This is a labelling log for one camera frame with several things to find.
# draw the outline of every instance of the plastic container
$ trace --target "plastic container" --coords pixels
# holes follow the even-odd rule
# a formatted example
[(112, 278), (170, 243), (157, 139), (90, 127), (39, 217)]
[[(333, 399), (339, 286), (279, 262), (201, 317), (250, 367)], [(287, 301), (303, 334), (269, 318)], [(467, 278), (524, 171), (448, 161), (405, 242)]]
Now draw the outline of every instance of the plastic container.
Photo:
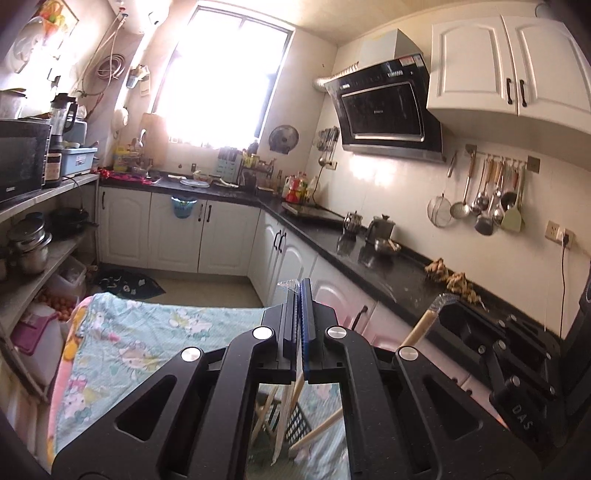
[(64, 339), (55, 310), (32, 303), (12, 331), (22, 363), (41, 385), (49, 385), (60, 363)]
[(97, 151), (98, 148), (65, 148), (61, 151), (60, 175), (63, 177), (89, 172)]
[(58, 296), (83, 297), (86, 293), (86, 267), (74, 257), (68, 257), (49, 280), (47, 290)]

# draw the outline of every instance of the pipe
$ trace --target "pipe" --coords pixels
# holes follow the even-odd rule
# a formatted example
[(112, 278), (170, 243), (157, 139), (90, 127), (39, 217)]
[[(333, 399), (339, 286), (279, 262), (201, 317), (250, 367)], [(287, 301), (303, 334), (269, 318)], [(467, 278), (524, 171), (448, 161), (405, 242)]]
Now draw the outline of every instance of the pipe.
[(326, 87), (325, 87), (325, 84), (326, 83), (330, 82), (331, 80), (335, 80), (335, 79), (337, 79), (339, 77), (342, 77), (344, 75), (348, 75), (349, 73), (356, 72), (358, 70), (358, 68), (359, 68), (359, 62), (356, 61), (355, 63), (353, 63), (352, 65), (348, 66), (344, 70), (341, 70), (339, 73), (337, 73), (336, 75), (333, 75), (332, 77), (321, 77), (321, 78), (317, 78), (316, 80), (314, 80), (314, 82), (312, 83), (312, 85), (319, 92), (326, 93)]

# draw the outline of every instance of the window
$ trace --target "window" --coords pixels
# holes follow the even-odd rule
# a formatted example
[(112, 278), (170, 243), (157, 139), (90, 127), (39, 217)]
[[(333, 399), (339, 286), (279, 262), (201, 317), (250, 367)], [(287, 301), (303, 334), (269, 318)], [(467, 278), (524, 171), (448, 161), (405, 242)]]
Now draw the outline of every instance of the window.
[(193, 145), (246, 148), (261, 133), (290, 32), (198, 8), (168, 65), (154, 112)]

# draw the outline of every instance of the jar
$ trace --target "jar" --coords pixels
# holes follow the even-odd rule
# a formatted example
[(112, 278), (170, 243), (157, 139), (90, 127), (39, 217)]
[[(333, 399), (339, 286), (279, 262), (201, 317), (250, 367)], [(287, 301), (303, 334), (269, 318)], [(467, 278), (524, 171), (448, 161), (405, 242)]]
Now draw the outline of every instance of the jar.
[(48, 153), (45, 162), (44, 189), (53, 189), (61, 185), (61, 153)]

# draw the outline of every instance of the electrical outlet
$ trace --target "electrical outlet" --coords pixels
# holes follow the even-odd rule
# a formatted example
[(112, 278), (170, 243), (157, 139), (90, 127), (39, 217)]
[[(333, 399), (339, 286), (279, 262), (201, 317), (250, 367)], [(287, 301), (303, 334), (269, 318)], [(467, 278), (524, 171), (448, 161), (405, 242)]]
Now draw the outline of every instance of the electrical outlet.
[(548, 221), (544, 236), (548, 240), (553, 241), (555, 244), (562, 245), (562, 239), (564, 238), (565, 233), (569, 236), (569, 243), (566, 244), (565, 247), (571, 248), (574, 243), (574, 232), (568, 230), (567, 228), (561, 227), (559, 224), (551, 220)]
[(546, 233), (545, 233), (545, 237), (548, 240), (552, 240), (553, 242), (557, 243), (557, 244), (561, 244), (561, 241), (558, 240), (558, 229), (560, 228), (560, 225), (557, 223), (554, 223), (552, 220), (548, 221), (548, 225), (546, 226)]

